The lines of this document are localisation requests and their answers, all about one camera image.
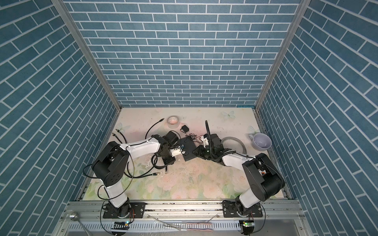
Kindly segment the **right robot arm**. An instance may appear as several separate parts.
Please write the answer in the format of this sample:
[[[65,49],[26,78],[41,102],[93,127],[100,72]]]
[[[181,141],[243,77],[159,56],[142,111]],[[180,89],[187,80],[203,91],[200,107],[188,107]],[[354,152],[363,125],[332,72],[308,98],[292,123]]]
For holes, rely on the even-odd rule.
[[[284,188],[284,178],[266,154],[240,154],[223,147],[221,139],[216,134],[205,134],[201,139],[202,144],[194,149],[194,155],[244,171],[250,188],[235,199],[240,210],[264,202]]]

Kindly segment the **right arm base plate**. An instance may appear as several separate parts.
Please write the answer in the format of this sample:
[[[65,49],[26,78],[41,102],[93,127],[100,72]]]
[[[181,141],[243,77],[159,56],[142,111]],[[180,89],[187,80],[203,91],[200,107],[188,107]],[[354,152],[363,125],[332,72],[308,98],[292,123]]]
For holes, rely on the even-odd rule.
[[[240,202],[224,200],[221,205],[224,218],[263,217],[260,204],[245,208]]]

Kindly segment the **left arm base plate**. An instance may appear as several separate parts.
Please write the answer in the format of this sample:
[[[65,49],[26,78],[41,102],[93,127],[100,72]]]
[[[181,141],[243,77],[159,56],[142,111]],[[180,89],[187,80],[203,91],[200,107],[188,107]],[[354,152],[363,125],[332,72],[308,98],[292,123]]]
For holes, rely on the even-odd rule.
[[[142,218],[144,215],[145,207],[146,203],[144,202],[126,202],[119,208],[114,207],[111,203],[106,203],[102,207],[102,217],[105,219]]]

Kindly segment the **black network switch box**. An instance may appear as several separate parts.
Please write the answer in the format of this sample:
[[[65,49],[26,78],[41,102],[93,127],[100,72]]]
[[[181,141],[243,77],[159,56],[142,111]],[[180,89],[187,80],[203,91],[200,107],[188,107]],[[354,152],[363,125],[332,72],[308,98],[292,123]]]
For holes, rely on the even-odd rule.
[[[194,153],[196,145],[191,137],[185,137],[180,139],[178,141],[178,144],[181,148],[182,156],[186,162],[197,158],[196,154]]]

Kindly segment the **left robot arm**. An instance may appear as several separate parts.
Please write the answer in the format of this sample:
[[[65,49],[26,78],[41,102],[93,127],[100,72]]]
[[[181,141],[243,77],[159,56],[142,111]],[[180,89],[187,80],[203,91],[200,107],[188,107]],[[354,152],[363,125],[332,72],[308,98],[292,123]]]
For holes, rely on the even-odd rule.
[[[179,146],[180,138],[174,131],[164,136],[152,135],[142,141],[118,144],[114,141],[108,143],[92,163],[91,169],[103,184],[110,204],[116,209],[127,207],[128,196],[122,186],[127,164],[135,158],[155,154],[163,159],[164,164],[172,165],[176,154],[172,152]]]

